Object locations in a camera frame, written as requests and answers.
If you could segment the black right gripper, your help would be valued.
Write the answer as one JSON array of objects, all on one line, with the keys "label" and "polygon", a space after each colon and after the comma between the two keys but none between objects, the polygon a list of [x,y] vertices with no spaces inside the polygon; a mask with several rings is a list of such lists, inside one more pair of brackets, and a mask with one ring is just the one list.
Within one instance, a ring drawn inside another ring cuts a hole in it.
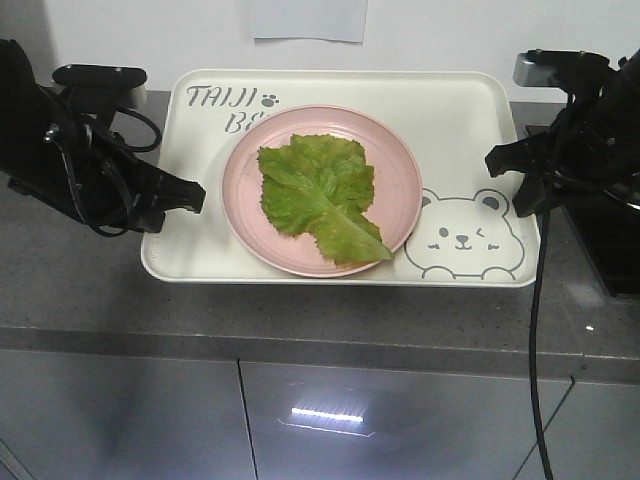
[{"label": "black right gripper", "polygon": [[629,186],[639,175],[639,66],[612,70],[602,85],[559,88],[567,103],[548,128],[486,155],[491,177],[525,174],[512,200],[518,217],[553,210],[557,198]]}]

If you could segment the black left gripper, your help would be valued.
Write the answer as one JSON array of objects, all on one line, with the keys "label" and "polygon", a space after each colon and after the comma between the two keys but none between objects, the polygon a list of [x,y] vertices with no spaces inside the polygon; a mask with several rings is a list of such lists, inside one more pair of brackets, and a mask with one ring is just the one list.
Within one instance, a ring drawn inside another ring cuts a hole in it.
[{"label": "black left gripper", "polygon": [[[139,159],[160,143],[157,125],[133,108],[73,109],[53,89],[6,93],[6,173],[13,190],[32,196],[102,236],[158,233],[165,211],[200,214],[206,196],[195,181]],[[128,144],[112,131],[116,114],[149,126],[153,141]]]}]

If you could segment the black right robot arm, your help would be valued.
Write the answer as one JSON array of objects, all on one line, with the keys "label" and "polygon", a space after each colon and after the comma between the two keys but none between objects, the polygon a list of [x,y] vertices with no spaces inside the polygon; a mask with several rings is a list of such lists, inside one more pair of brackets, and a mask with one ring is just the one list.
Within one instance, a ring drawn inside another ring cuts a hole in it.
[{"label": "black right robot arm", "polygon": [[517,56],[514,82],[558,88],[564,108],[541,132],[497,145],[485,164],[491,176],[524,179],[512,199],[518,216],[538,214],[546,198],[609,192],[639,176],[639,57],[608,58],[585,51],[533,49]]}]

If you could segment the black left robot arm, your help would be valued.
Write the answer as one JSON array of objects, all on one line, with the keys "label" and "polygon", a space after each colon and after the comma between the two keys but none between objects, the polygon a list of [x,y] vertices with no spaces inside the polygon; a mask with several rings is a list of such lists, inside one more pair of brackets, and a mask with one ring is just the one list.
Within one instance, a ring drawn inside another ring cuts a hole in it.
[{"label": "black left robot arm", "polygon": [[1,43],[1,170],[9,187],[104,237],[158,233],[166,212],[200,213],[206,192],[141,159],[162,140],[141,114],[141,68],[70,64],[37,83],[15,40]]}]

